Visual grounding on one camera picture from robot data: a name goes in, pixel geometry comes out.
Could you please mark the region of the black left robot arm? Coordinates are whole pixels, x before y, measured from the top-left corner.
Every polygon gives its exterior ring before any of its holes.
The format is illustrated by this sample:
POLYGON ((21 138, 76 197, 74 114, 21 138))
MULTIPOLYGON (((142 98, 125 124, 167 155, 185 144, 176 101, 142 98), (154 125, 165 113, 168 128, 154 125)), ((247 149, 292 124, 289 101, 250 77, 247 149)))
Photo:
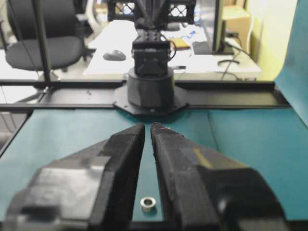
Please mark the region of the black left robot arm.
POLYGON ((164 38, 169 23, 194 22, 193 0, 109 0, 108 20, 134 23, 132 42, 134 66, 126 84, 115 89, 113 105, 132 115, 165 116, 188 106, 187 92, 174 82, 168 62, 177 48, 164 38))

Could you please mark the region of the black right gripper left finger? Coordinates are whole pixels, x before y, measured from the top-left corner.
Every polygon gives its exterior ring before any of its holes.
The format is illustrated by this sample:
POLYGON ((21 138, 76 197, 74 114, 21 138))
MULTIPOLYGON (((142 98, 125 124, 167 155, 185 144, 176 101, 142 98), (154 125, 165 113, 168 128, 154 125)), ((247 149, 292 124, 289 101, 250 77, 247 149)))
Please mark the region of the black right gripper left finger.
POLYGON ((12 199, 6 231, 116 231, 132 219, 145 126, 39 168, 12 199))

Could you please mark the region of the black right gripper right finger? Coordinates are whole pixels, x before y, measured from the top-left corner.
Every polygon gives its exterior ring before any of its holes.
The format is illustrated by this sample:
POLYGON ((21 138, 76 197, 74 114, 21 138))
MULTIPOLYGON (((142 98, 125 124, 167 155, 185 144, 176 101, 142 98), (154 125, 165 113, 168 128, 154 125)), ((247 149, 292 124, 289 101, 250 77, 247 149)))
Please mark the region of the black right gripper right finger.
POLYGON ((288 231, 276 195, 253 168, 160 123, 151 139, 163 219, 182 231, 288 231))

